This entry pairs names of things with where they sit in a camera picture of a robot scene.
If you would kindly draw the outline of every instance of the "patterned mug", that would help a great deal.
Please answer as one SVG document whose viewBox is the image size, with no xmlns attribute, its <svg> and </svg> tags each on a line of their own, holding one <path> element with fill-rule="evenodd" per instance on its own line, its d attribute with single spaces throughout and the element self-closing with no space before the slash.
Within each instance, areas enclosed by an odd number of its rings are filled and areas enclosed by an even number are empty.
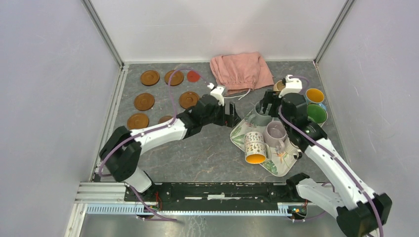
<svg viewBox="0 0 419 237">
<path fill-rule="evenodd" d="M 260 132 L 248 132 L 245 135 L 245 158 L 250 164 L 260 164 L 270 160 L 271 150 Z"/>
</svg>

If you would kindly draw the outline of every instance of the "tray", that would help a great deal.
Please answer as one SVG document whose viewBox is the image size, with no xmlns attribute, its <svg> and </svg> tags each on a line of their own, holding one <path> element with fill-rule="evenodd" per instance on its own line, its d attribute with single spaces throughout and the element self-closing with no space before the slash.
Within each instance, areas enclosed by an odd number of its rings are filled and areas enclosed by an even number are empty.
<svg viewBox="0 0 419 237">
<path fill-rule="evenodd" d="M 246 133 L 253 132 L 253 131 L 263 133 L 263 131 L 266 128 L 266 126 L 257 126 L 257 125 L 251 124 L 249 122 L 249 117 L 251 114 L 252 114 L 252 111 L 250 111 L 245 116 L 245 118 L 238 125 L 236 125 L 236 127 L 230 133 L 231 142 L 233 142 L 233 144 L 236 145 L 238 148 L 240 148 L 242 151 L 245 150 L 244 137 Z M 298 152 L 301 152 L 301 150 L 296 148 L 290 142 L 289 138 L 287 138 L 284 143 L 285 143 L 284 152 L 279 153 L 276 151 L 275 148 L 271 147 L 270 148 L 271 160 L 267 160 L 260 164 L 271 174 L 278 177 L 285 176 L 288 173 L 288 171 L 292 168 L 292 166 L 296 162 L 294 155 L 298 156 Z"/>
</svg>

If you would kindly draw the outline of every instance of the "white wall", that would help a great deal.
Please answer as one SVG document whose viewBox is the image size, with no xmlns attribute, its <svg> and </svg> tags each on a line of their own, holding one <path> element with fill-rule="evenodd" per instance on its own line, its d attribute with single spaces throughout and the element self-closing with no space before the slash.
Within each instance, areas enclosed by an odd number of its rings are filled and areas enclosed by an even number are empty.
<svg viewBox="0 0 419 237">
<path fill-rule="evenodd" d="M 345 0 L 92 0 L 125 61 L 313 59 Z"/>
<path fill-rule="evenodd" d="M 0 72 L 0 236 L 63 236 L 118 66 L 81 1 L 14 0 Z"/>
<path fill-rule="evenodd" d="M 418 236 L 419 2 L 356 1 L 320 62 L 346 158 L 393 200 L 385 236 Z"/>
</svg>

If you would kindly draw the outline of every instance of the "white mug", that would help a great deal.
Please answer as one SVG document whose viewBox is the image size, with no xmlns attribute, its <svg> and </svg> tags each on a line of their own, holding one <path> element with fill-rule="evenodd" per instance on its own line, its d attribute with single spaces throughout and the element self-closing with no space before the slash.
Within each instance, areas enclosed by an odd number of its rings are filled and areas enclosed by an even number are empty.
<svg viewBox="0 0 419 237">
<path fill-rule="evenodd" d="M 247 119 L 247 122 L 253 125 L 257 125 L 257 126 L 268 125 L 268 123 L 272 121 L 272 117 L 269 115 L 261 115 L 259 111 L 260 111 L 260 103 L 257 103 L 252 110 L 252 114 Z"/>
<path fill-rule="evenodd" d="M 270 160 L 271 150 L 260 132 L 248 132 L 245 135 L 245 158 L 250 164 L 260 164 Z"/>
</svg>

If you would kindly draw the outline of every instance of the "gray mug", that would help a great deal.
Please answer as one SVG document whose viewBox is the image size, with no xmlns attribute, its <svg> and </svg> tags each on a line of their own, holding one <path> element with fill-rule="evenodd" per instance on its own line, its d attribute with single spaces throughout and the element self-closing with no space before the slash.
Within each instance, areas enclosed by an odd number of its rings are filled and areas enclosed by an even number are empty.
<svg viewBox="0 0 419 237">
<path fill-rule="evenodd" d="M 263 138 L 265 142 L 280 153 L 285 151 L 285 140 L 287 137 L 287 131 L 280 121 L 270 122 L 263 132 Z"/>
<path fill-rule="evenodd" d="M 248 118 L 248 122 L 257 126 L 267 126 L 271 121 L 272 117 L 269 115 L 261 115 L 258 111 L 260 111 L 260 104 L 257 103 Z"/>
</svg>

